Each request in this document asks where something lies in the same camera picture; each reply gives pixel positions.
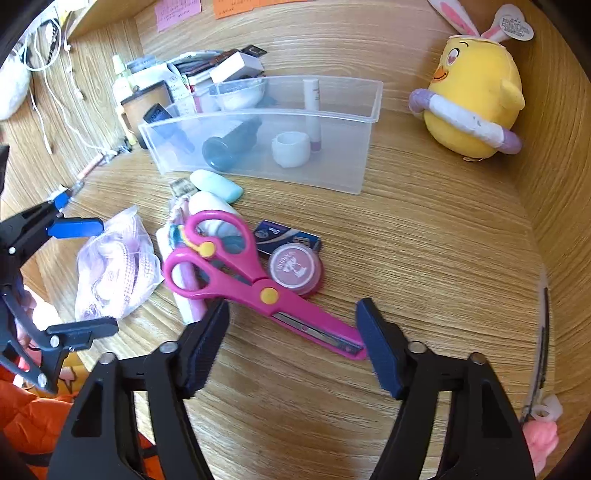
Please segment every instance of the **yellow plush toy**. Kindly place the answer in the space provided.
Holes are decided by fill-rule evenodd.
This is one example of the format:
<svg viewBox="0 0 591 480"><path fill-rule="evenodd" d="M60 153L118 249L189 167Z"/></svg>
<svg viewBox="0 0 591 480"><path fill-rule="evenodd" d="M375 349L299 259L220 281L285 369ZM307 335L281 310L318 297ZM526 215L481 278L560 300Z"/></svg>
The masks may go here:
<svg viewBox="0 0 591 480"><path fill-rule="evenodd" d="M429 2L464 35L450 37L429 88L411 94L411 111L422 116L435 140L469 159L519 152L521 141L510 128L525 100L517 66L499 43L509 38L500 22L514 17L531 27L517 7L504 5L478 36L456 0Z"/></svg>

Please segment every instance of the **screw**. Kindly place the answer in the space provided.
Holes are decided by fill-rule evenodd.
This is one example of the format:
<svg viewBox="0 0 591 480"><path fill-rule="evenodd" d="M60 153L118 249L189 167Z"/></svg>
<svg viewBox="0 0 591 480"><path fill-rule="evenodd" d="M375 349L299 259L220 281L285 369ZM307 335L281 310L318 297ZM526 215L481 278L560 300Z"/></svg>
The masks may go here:
<svg viewBox="0 0 591 480"><path fill-rule="evenodd" d="M159 350L162 353L173 353L178 348L177 342L164 342Z"/></svg>
<svg viewBox="0 0 591 480"><path fill-rule="evenodd" d="M109 365L111 362L115 361L117 356L113 352L103 353L99 358L99 363L101 365Z"/></svg>
<svg viewBox="0 0 591 480"><path fill-rule="evenodd" d="M486 357L478 352L471 354L470 360L472 360L472 362L474 362L476 365L484 365L486 363Z"/></svg>
<svg viewBox="0 0 591 480"><path fill-rule="evenodd" d="M422 342L410 342L408 344L408 349L412 353L425 353L427 351L427 347Z"/></svg>
<svg viewBox="0 0 591 480"><path fill-rule="evenodd" d="M37 385L39 385L41 388L45 388L47 385L47 377L45 374L39 374L37 377Z"/></svg>

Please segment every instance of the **pink sticky note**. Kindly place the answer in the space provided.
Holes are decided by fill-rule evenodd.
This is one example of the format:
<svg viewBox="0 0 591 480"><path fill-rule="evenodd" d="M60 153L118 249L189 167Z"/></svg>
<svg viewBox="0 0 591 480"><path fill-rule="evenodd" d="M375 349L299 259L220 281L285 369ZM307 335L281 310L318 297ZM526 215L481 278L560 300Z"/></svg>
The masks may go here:
<svg viewBox="0 0 591 480"><path fill-rule="evenodd" d="M201 0L160 0L154 5L159 32L201 13Z"/></svg>

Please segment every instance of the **sticky note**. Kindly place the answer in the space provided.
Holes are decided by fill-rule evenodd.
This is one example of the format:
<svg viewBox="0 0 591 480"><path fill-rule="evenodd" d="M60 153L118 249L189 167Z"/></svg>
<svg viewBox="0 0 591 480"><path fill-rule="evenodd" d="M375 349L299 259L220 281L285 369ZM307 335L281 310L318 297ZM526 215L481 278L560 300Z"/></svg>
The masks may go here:
<svg viewBox="0 0 591 480"><path fill-rule="evenodd" d="M201 13L201 0L160 0L154 5L159 32Z"/></svg>
<svg viewBox="0 0 591 480"><path fill-rule="evenodd" d="M219 19L249 12L257 7L306 1L308 0L213 0L213 12Z"/></svg>

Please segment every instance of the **lip balm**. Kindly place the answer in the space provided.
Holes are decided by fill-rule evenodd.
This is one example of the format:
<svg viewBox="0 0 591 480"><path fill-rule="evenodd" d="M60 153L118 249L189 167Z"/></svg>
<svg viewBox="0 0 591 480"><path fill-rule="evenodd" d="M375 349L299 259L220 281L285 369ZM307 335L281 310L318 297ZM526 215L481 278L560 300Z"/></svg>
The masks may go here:
<svg viewBox="0 0 591 480"><path fill-rule="evenodd" d="M304 105L306 110L315 112L320 110L320 82L317 78L304 79ZM312 152L319 152L322 149L320 117L306 115L306 127L311 141Z"/></svg>
<svg viewBox="0 0 591 480"><path fill-rule="evenodd" d="M318 255L302 244L279 247L270 256L268 269L273 280L301 297L318 289L324 270Z"/></svg>

